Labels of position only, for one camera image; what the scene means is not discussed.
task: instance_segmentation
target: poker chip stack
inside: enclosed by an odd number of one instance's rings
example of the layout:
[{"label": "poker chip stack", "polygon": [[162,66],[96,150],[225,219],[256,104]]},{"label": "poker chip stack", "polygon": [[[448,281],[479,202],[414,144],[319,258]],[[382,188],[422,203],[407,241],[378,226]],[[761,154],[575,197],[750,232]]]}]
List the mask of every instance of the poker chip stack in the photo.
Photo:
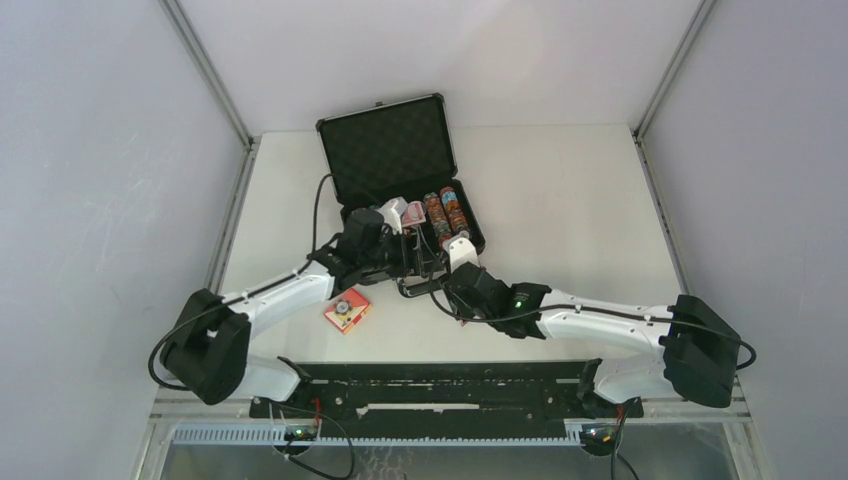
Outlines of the poker chip stack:
[{"label": "poker chip stack", "polygon": [[471,238],[471,229],[468,228],[468,219],[462,213],[456,192],[451,187],[443,188],[439,194],[442,196],[442,205],[448,213],[448,221],[454,233],[465,238]]},{"label": "poker chip stack", "polygon": [[427,207],[430,223],[433,225],[436,237],[439,238],[439,245],[443,244],[445,240],[450,240],[453,234],[451,234],[451,227],[445,215],[445,210],[442,208],[442,203],[439,201],[439,196],[435,192],[424,195],[424,206]]}]

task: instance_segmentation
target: case lid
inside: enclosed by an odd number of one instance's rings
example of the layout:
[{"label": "case lid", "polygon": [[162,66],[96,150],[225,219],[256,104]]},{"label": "case lid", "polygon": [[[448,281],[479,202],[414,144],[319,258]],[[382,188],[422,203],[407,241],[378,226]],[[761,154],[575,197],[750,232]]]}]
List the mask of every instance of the case lid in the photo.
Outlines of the case lid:
[{"label": "case lid", "polygon": [[444,98],[436,93],[316,125],[336,199],[347,208],[404,195],[456,175]]}]

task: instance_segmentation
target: black case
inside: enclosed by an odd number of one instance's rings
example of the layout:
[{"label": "black case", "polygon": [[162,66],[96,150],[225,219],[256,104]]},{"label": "black case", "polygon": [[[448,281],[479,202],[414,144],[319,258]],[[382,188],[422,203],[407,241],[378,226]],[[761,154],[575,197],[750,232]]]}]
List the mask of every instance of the black case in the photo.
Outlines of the black case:
[{"label": "black case", "polygon": [[[319,120],[315,128],[324,146],[342,220],[356,208],[403,197],[423,201],[429,192],[453,187],[471,230],[471,243],[482,253],[486,238],[454,178],[458,168],[450,140],[445,100],[434,93],[390,105]],[[424,238],[434,251],[437,239],[428,221]]]}]

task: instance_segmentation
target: cable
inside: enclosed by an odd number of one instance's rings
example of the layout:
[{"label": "cable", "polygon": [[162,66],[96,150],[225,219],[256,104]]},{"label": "cable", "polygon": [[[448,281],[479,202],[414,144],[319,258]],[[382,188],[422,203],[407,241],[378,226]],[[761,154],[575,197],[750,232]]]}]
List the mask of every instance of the cable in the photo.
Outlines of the cable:
[{"label": "cable", "polygon": [[[433,255],[433,257],[436,257],[436,254],[433,252],[433,249],[430,248],[430,245],[427,244],[427,242],[423,242],[423,243],[427,247],[427,250],[430,251],[430,254]],[[436,273],[436,270],[438,269],[438,265],[439,264],[434,261],[433,262],[433,268],[430,269],[430,273],[427,276],[427,282],[429,284],[428,292],[430,294],[430,299],[433,300],[433,303],[436,305],[436,307],[439,310],[442,311],[442,313],[444,313],[448,316],[451,316],[451,317],[455,318],[456,320],[461,320],[461,321],[468,322],[468,323],[500,323],[500,322],[509,322],[509,321],[512,321],[512,320],[519,320],[519,319],[522,319],[522,318],[526,318],[528,315],[547,312],[547,311],[550,311],[550,310],[559,310],[559,309],[577,310],[577,305],[575,305],[575,304],[559,303],[559,304],[546,305],[544,307],[535,308],[533,310],[528,310],[526,312],[523,312],[523,313],[520,313],[520,314],[517,314],[517,315],[510,315],[508,317],[488,318],[488,319],[464,317],[462,315],[458,315],[458,314],[453,313],[452,311],[448,310],[441,303],[439,303],[438,299],[436,299],[435,288],[434,288],[435,286],[433,284],[433,275]],[[615,316],[615,317],[625,318],[625,319],[628,319],[628,320],[642,321],[642,322],[645,321],[644,317],[641,317],[641,316],[638,316],[638,315],[620,313],[620,312],[616,312],[616,311],[613,311],[613,310],[607,310],[605,308],[583,306],[583,307],[581,307],[581,310],[586,311],[586,312],[596,312],[596,313],[602,313],[602,314],[605,314],[605,315],[612,315],[612,316]],[[744,368],[748,368],[751,365],[753,365],[754,362],[757,361],[757,351],[754,349],[753,346],[751,346],[750,343],[742,340],[741,338],[737,338],[737,337],[734,337],[734,336],[729,335],[727,333],[720,332],[718,330],[712,329],[712,328],[707,327],[705,325],[699,325],[697,323],[690,323],[690,322],[686,322],[686,321],[683,321],[683,320],[677,320],[677,319],[673,319],[673,318],[652,317],[650,321],[655,322],[655,323],[668,323],[668,324],[671,324],[671,325],[681,325],[681,326],[685,326],[685,327],[695,328],[697,330],[702,330],[702,331],[705,331],[705,332],[712,333],[713,335],[716,335],[716,336],[721,337],[725,340],[728,340],[732,343],[735,343],[736,345],[744,347],[745,349],[748,350],[749,358],[745,362],[737,365],[736,370],[742,370]]]},{"label": "cable", "polygon": [[627,466],[628,469],[630,469],[630,472],[633,473],[636,480],[639,480],[639,476],[636,475],[636,471],[633,469],[633,466],[630,465],[630,462],[618,454],[618,447],[621,445],[621,439],[624,437],[624,422],[627,420],[627,414],[630,412],[630,407],[632,407],[636,401],[637,400],[635,398],[631,398],[624,403],[621,421],[619,421],[618,428],[615,430],[615,440],[613,440],[612,455],[610,455],[610,478],[612,478],[612,480],[615,480],[615,461],[619,459],[625,464],[625,466]]},{"label": "cable", "polygon": [[288,443],[286,443],[286,446],[283,447],[283,455],[285,455],[286,460],[292,462],[293,464],[297,465],[298,467],[300,467],[300,468],[302,468],[302,469],[304,469],[308,472],[314,473],[315,475],[318,475],[319,477],[322,477],[322,478],[326,478],[328,480],[348,480],[349,478],[351,478],[353,476],[353,471],[356,469],[356,452],[353,450],[353,441],[351,441],[350,435],[348,435],[347,432],[345,431],[345,429],[342,428],[341,425],[339,425],[339,422],[333,420],[329,416],[327,416],[327,415],[325,415],[325,414],[323,414],[323,413],[321,413],[317,410],[306,410],[306,409],[302,409],[302,408],[290,407],[288,405],[284,405],[282,403],[275,402],[275,401],[270,400],[270,399],[268,400],[268,402],[273,403],[278,408],[284,408],[284,409],[287,409],[287,410],[292,410],[292,411],[300,412],[300,413],[308,413],[310,415],[318,415],[321,418],[323,418],[324,420],[329,421],[330,423],[335,425],[342,432],[342,435],[344,435],[345,440],[347,440],[348,449],[350,450],[350,469],[348,469],[347,474],[343,477],[337,477],[335,475],[330,475],[329,473],[324,473],[324,472],[322,472],[322,471],[320,471],[320,470],[318,470],[318,469],[316,469],[316,468],[314,468],[310,465],[307,465],[307,464],[301,462],[297,458],[286,453],[286,450],[291,446],[292,442],[294,442],[294,438],[289,440]]},{"label": "cable", "polygon": [[[180,330],[182,330],[183,328],[185,328],[188,325],[192,325],[194,322],[196,322],[199,318],[203,317],[204,315],[208,315],[208,314],[215,312],[215,311],[218,311],[222,308],[229,307],[230,305],[233,305],[233,304],[238,303],[238,302],[243,301],[243,300],[247,300],[248,298],[254,297],[256,295],[259,295],[263,292],[267,292],[268,290],[270,290],[274,287],[277,287],[279,285],[282,285],[283,283],[286,283],[289,280],[295,278],[296,276],[298,276],[301,273],[303,273],[304,271],[306,271],[306,269],[309,268],[310,265],[312,265],[312,257],[315,255],[316,246],[317,246],[317,243],[318,243],[318,202],[321,200],[321,190],[324,188],[324,182],[326,182],[327,179],[332,177],[332,176],[333,176],[332,173],[328,173],[328,174],[324,175],[323,177],[321,177],[321,181],[318,183],[318,191],[315,193],[315,204],[312,208],[312,250],[311,250],[309,256],[307,257],[306,263],[303,264],[303,266],[300,267],[300,269],[297,270],[297,273],[292,273],[290,275],[286,275],[285,277],[283,277],[279,280],[275,280],[273,282],[270,282],[267,285],[263,285],[263,286],[257,288],[256,290],[249,291],[247,293],[247,295],[245,295],[245,296],[240,296],[240,297],[236,297],[232,300],[228,300],[227,302],[224,302],[221,305],[217,305],[217,306],[215,306],[215,307],[213,307],[209,310],[205,310],[205,311],[189,318],[185,322],[174,326],[174,328],[172,328],[170,331],[168,331],[168,333],[166,333],[164,336],[162,336],[162,338],[159,340],[159,342],[156,343],[156,346],[153,347],[153,350],[150,352],[150,356],[147,358],[147,373],[150,375],[150,378],[152,378],[154,382],[156,382],[160,387],[167,388],[169,390],[178,390],[178,391],[183,391],[183,392],[189,391],[190,389],[188,387],[183,386],[183,385],[174,385],[172,383],[166,382],[156,373],[156,369],[154,368],[154,365],[156,363],[156,354],[159,353],[159,350],[168,342],[168,340],[170,340],[171,337],[173,337],[177,332],[179,332]],[[333,243],[335,240],[337,240],[339,238],[339,236],[340,236],[340,234],[333,235],[333,237],[330,238],[330,241],[325,243],[324,246],[327,246],[327,245]]]}]

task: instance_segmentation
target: gray floor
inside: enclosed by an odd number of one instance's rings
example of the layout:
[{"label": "gray floor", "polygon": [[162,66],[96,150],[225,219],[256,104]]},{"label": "gray floor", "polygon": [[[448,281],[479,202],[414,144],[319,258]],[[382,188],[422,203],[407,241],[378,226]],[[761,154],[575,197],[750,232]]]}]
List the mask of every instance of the gray floor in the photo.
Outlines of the gray floor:
[{"label": "gray floor", "polygon": [[[629,425],[621,453],[642,480],[732,480],[720,425]],[[609,459],[561,447],[380,447],[356,449],[359,480],[608,479]],[[333,475],[347,472],[346,447],[312,449],[299,457]],[[268,447],[174,446],[163,479],[262,480],[318,478]],[[622,466],[619,480],[632,480]]]}]

